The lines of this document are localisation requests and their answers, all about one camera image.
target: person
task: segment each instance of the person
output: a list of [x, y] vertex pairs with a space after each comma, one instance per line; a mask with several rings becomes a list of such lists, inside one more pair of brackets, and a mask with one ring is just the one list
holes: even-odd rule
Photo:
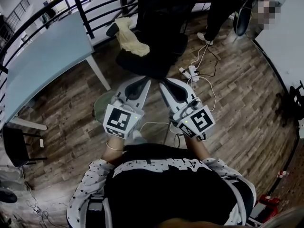
[[208, 12], [206, 33], [198, 32], [198, 38], [212, 46], [222, 24], [228, 19], [229, 15], [238, 11], [246, 2], [247, 0], [212, 0]]
[[216, 228], [245, 225], [255, 202], [254, 185], [203, 142], [185, 137], [187, 149], [147, 143], [139, 131], [133, 144], [111, 135], [67, 207], [73, 228]]

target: black pants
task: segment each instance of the black pants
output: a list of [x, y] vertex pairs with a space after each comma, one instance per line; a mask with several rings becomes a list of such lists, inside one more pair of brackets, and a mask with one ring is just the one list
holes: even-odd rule
[[242, 0], [212, 0], [208, 13], [208, 27], [205, 39], [208, 41], [214, 40], [229, 15], [237, 11], [243, 3], [244, 1]]

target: chair leg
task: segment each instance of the chair leg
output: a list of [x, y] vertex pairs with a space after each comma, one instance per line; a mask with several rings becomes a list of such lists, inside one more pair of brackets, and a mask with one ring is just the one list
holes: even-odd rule
[[42, 160], [47, 160], [47, 157], [41, 157], [41, 158], [30, 158], [28, 161], [42, 161]]
[[30, 137], [37, 137], [37, 138], [41, 138], [40, 135], [37, 134], [31, 134], [31, 133], [23, 133], [24, 136], [30, 136]]

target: table leg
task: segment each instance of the table leg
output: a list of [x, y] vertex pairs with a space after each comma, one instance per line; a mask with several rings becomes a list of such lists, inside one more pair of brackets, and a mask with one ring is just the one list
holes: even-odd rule
[[105, 89], [110, 90], [111, 87], [109, 86], [109, 84], [108, 84], [107, 80], [105, 79], [103, 73], [100, 71], [100, 69], [99, 69], [97, 63], [95, 62], [94, 58], [92, 57], [92, 55], [88, 56], [86, 58], [86, 60], [89, 63], [89, 65], [91, 66], [91, 68], [93, 69], [96, 76], [101, 81], [101, 83], [104, 85]]
[[25, 126], [25, 127], [36, 128], [36, 129], [39, 129], [39, 130], [48, 129], [48, 127], [45, 126], [45, 125], [41, 125], [41, 124], [38, 124], [38, 123], [32, 123], [32, 122], [29, 122], [29, 121], [26, 121], [26, 120], [23, 120], [23, 119], [20, 119], [20, 118], [17, 118], [17, 117], [14, 117], [13, 119], [11, 119], [10, 123], [18, 124], [18, 125]]

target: beige cloth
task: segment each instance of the beige cloth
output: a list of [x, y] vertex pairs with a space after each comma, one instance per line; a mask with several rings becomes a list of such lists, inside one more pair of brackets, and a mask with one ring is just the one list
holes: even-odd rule
[[126, 51], [131, 51], [131, 53], [139, 55], [140, 57], [143, 57], [150, 52], [149, 46], [139, 42], [136, 35], [130, 31], [129, 26], [132, 23], [130, 18], [115, 19], [115, 23], [119, 28], [119, 32], [116, 36], [121, 48]]

